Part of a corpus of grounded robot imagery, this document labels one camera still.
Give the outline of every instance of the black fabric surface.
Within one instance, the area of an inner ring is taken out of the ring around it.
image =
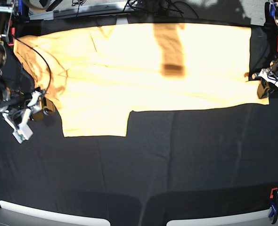
[[[267,67],[258,59],[260,42],[274,49],[269,40],[253,28],[250,68]],[[126,137],[63,137],[58,113],[29,125],[34,135],[20,145],[0,114],[0,200],[112,226],[164,226],[268,209],[278,186],[278,99],[131,112]]]

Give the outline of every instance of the white panel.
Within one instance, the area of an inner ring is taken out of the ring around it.
[[[267,218],[269,210],[259,212],[232,215],[220,218],[205,218],[205,219],[191,219],[191,220],[171,220],[167,226],[221,226],[235,224],[245,221],[258,220]]]
[[[99,218],[85,218],[74,215],[67,215],[62,213],[49,212],[45,210],[38,210],[26,206],[13,204],[6,201],[0,201],[2,209],[10,210],[17,213],[26,214],[29,216],[43,218],[47,220],[54,220],[63,223],[84,225],[84,226],[111,226],[110,222],[106,219]]]

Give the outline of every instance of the metal frame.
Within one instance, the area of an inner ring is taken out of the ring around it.
[[[134,11],[130,7],[126,7],[123,11],[126,1],[98,4],[94,6],[80,6],[69,8],[65,10],[54,10],[51,12],[36,14],[29,16],[30,20],[53,20],[53,19],[64,19],[77,16],[96,16],[104,14],[117,14],[122,12]]]

